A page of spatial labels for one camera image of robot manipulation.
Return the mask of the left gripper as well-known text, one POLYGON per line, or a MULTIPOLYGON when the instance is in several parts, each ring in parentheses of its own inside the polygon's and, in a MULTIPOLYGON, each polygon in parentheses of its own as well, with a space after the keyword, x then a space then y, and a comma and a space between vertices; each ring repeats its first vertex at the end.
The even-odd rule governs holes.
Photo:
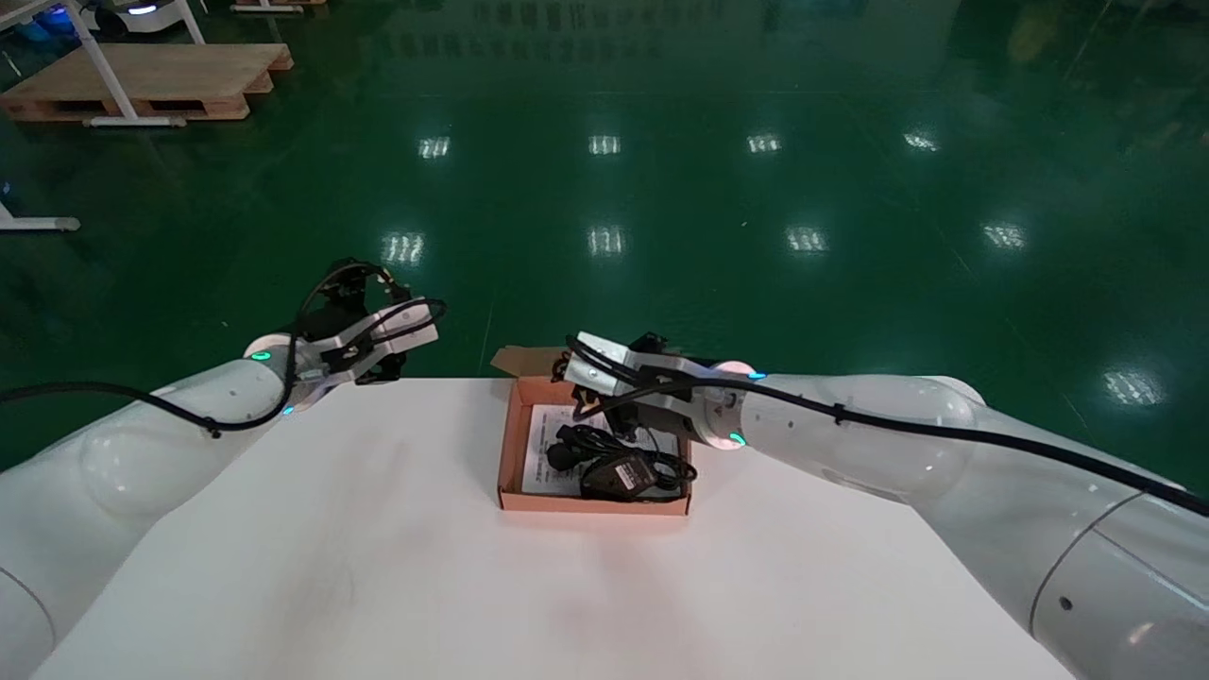
POLYGON ((285 328, 284 410, 301 413, 341 384, 397 382, 441 319, 440 298, 412 296, 389 273, 328 273, 285 328))

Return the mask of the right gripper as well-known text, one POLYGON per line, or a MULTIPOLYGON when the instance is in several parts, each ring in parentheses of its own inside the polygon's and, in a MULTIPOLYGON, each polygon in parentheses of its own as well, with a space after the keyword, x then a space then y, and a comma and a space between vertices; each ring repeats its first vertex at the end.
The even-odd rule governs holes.
POLYGON ((614 434, 660 431, 717 451, 747 445, 739 408, 742 396, 713 379, 746 382, 742 361, 700 361, 669 348, 669 339, 644 332, 629 345, 588 332, 566 339, 563 382, 571 386, 571 421, 604 417, 614 434))

